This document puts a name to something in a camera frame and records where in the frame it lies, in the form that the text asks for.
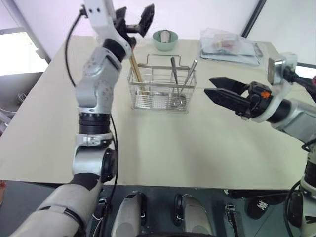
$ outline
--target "table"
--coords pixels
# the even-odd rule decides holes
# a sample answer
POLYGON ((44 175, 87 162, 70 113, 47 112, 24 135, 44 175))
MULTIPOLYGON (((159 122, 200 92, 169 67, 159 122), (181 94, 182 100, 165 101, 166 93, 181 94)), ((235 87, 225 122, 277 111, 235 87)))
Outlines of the table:
MULTIPOLYGON (((264 45, 270 55, 277 53, 271 44, 264 45)), ((92 37, 72 38, 69 61, 76 82, 95 46, 92 37)), ((139 41, 138 63, 145 62, 148 53, 162 52, 150 40, 139 41)), ((179 40, 172 52, 164 54, 181 55, 182 64, 191 65, 198 40, 179 40)), ((113 103, 120 154, 118 184, 288 189, 303 175, 306 152, 301 142, 267 122, 241 120, 203 92, 214 87, 208 79, 217 76, 268 84, 265 69, 200 59, 189 113, 177 114, 131 109, 129 67, 125 60, 113 103)), ((297 86, 291 95, 312 102, 297 86)), ((77 130, 75 90, 65 70, 62 47, 0 138, 0 179, 69 182, 77 130)))

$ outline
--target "green bowl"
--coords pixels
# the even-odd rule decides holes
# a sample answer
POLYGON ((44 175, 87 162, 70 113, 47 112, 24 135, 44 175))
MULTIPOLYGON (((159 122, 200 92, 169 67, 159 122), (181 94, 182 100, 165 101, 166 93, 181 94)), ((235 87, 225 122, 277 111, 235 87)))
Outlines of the green bowl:
POLYGON ((165 30, 156 31, 153 34, 154 45, 160 51, 170 51, 176 45, 176 43, 178 41, 178 35, 175 32, 168 30, 170 32, 170 41, 169 41, 169 43, 161 43, 160 33, 162 31, 165 31, 165 30))

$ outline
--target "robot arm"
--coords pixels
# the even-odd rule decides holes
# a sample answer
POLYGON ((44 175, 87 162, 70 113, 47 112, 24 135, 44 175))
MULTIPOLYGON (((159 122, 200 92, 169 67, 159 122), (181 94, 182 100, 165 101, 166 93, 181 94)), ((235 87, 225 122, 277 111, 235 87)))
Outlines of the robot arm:
POLYGON ((304 142, 302 148, 308 152, 304 176, 299 182, 299 191, 291 196, 289 193, 291 201, 285 205, 284 216, 301 229, 303 237, 311 237, 316 236, 316 107, 295 99, 286 100, 285 96, 296 82, 316 102, 316 86, 299 78, 294 72, 295 66, 296 56, 293 54, 270 58, 268 81, 272 89, 255 81, 243 84, 229 78, 212 78, 210 81, 217 88, 204 92, 215 104, 233 110, 243 119, 268 121, 274 129, 304 142))
POLYGON ((76 86, 79 133, 73 159, 73 180, 57 188, 12 237, 56 237, 83 234, 95 209, 103 183, 117 173, 117 153, 110 148, 110 116, 121 62, 131 55, 135 38, 144 36, 154 6, 145 8, 138 25, 125 24, 125 8, 114 12, 111 0, 85 0, 85 8, 100 47, 92 53, 76 86))

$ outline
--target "plastic bag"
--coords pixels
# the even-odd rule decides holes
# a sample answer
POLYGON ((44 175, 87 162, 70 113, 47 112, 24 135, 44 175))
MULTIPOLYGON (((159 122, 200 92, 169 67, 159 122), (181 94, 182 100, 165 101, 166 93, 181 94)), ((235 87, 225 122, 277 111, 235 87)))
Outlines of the plastic bag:
POLYGON ((201 32, 201 58, 260 65, 264 53, 258 44, 236 34, 207 28, 201 32))

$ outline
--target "chopsticks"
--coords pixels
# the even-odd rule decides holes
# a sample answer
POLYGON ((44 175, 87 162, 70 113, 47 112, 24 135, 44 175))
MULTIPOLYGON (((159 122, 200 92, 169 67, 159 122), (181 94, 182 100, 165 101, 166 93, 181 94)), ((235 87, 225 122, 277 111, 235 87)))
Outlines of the chopsticks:
MULTIPOLYGON (((140 83, 143 83, 144 81, 142 79, 142 74, 139 71, 138 64, 136 62, 134 52, 132 52, 132 55, 130 56, 129 61, 130 61, 133 73, 134 73, 137 81, 140 82, 140 83)), ((146 90, 145 90, 145 88, 143 86, 140 86, 140 89, 141 89, 142 95, 148 95, 148 92, 146 92, 146 90)))

